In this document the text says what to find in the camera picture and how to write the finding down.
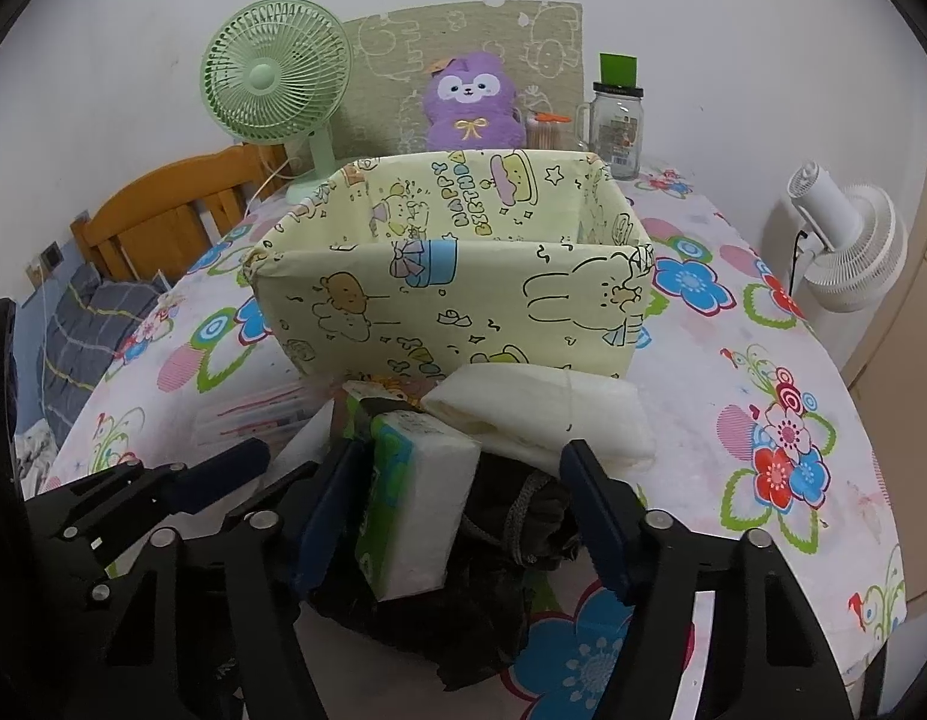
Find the yellow bow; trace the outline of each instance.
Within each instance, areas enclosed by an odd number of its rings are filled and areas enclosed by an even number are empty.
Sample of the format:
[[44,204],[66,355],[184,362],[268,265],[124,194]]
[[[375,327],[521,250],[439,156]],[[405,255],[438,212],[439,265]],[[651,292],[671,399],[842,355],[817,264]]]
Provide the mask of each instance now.
[[463,140],[469,140],[472,135],[474,138],[482,138],[483,136],[476,131],[477,127],[486,127],[487,122],[484,117],[479,117],[479,119],[459,119],[454,127],[456,129],[465,129],[466,132],[463,133]]

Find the black cable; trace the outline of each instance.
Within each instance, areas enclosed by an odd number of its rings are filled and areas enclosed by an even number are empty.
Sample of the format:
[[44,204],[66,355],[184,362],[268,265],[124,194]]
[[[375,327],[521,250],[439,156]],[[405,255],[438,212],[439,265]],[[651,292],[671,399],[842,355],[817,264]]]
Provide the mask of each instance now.
[[799,258],[798,250],[800,247],[800,241],[804,238],[810,237],[805,230],[800,230],[796,234],[796,240],[793,241],[793,261],[790,264],[790,288],[787,290],[790,293],[790,297],[793,297],[793,277],[796,276],[796,260]]
[[887,674],[887,645],[870,661],[863,672],[863,698],[860,699],[860,720],[874,720],[880,714],[880,698],[883,696],[884,677]]

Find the wooden headboard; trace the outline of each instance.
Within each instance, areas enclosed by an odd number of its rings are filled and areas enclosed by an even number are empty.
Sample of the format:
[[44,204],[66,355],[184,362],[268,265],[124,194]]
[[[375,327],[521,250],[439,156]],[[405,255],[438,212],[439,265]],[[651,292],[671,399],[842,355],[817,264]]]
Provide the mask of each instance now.
[[[76,245],[115,281],[148,280],[163,271],[175,282],[210,247],[196,202],[203,201],[217,232],[226,235],[244,217],[241,188],[256,189],[284,160],[282,146],[243,145],[159,167],[114,194],[90,220],[71,224]],[[284,183],[274,177],[260,196]]]

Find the glass jar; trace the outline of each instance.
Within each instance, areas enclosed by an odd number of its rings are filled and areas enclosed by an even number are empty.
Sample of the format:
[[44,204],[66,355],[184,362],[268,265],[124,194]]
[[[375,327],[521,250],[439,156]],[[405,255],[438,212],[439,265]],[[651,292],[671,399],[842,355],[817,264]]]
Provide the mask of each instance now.
[[580,146],[593,151],[606,162],[610,173],[620,181],[640,174],[640,148],[643,143],[643,89],[637,86],[593,85],[596,98],[589,105],[589,140],[583,137],[583,110],[577,109],[577,138]]

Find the white fan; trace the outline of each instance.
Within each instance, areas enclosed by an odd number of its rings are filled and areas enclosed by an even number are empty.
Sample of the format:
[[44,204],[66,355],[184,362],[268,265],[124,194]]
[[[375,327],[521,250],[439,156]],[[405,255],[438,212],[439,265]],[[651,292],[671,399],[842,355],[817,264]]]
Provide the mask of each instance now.
[[790,179],[787,194],[809,230],[793,269],[793,290],[806,280],[828,311],[848,313],[882,298],[907,259],[907,228],[878,187],[841,191],[816,162]]

